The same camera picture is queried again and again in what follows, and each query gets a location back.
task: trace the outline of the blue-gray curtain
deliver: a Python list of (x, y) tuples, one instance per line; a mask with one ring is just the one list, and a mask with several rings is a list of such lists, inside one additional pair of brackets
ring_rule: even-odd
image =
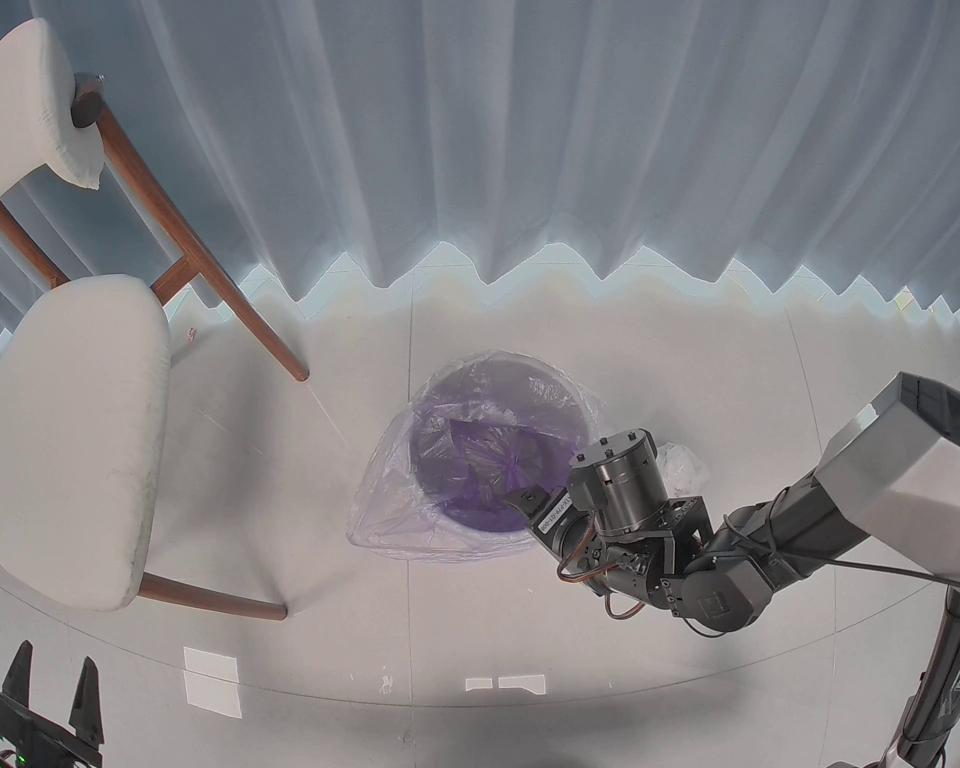
[[(0, 32), (31, 15), (233, 276), (295, 300), (342, 252), (386, 286), (446, 240), (492, 281), (563, 241), (960, 308), (960, 3), (8, 0)], [(109, 169), (4, 203), (70, 276), (177, 255)], [(14, 327), (40, 288), (0, 249)]]

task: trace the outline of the robotic arm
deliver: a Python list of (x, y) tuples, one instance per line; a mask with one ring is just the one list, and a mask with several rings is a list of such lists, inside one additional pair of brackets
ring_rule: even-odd
[[(559, 561), (558, 575), (604, 597), (612, 618), (653, 606), (718, 633), (752, 624), (775, 592), (823, 565), (851, 565), (837, 558), (868, 536), (884, 541), (948, 594), (920, 687), (874, 766), (933, 768), (960, 718), (960, 393), (899, 374), (815, 469), (724, 516), (715, 532), (702, 497), (667, 497), (656, 457), (649, 432), (621, 432), (577, 454), (565, 488), (522, 489), (508, 502)], [(613, 592), (636, 606), (614, 614)]]

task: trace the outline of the wooden chair frame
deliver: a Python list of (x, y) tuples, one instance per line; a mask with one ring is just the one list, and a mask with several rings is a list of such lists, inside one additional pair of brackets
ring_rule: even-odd
[[(99, 111), (96, 124), (104, 142), (104, 152), (110, 162), (183, 253), (183, 256), (151, 286), (160, 303), (166, 304), (194, 277), (202, 276), (280, 364), (298, 381), (306, 381), (309, 375), (307, 368), (267, 325), (266, 321), (256, 313), (237, 284), (214, 258), (193, 228), (187, 224), (106, 104), (103, 104)], [(69, 278), (60, 267), (43, 252), (2, 203), (0, 203), (0, 231), (47, 280), (51, 288), (57, 288), (69, 282)], [(252, 618), (279, 621), (287, 615), (286, 606), (283, 605), (193, 587), (152, 573), (143, 574), (139, 595), (166, 603)]]

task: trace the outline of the white chair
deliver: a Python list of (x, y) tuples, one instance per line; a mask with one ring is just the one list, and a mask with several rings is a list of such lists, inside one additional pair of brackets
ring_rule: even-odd
[(123, 275), (70, 281), (0, 204), (0, 230), (52, 289), (0, 355), (0, 565), (79, 609), (115, 611), (139, 594), (283, 619), (285, 606), (144, 572), (170, 378), (162, 304), (203, 275), (297, 379), (306, 368), (183, 221), (109, 110), (97, 125), (74, 126), (74, 75), (49, 24), (32, 19), (0, 39), (0, 80), (0, 194), (44, 163), (96, 188), (106, 149), (184, 254), (153, 288)]

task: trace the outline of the purple plastic bag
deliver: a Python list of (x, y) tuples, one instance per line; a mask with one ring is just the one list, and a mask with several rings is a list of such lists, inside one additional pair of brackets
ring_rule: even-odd
[(532, 357), (495, 351), (435, 373), (371, 458), (347, 527), (357, 546), (401, 559), (511, 554), (532, 538), (503, 503), (566, 482), (579, 446), (610, 432), (599, 400)]

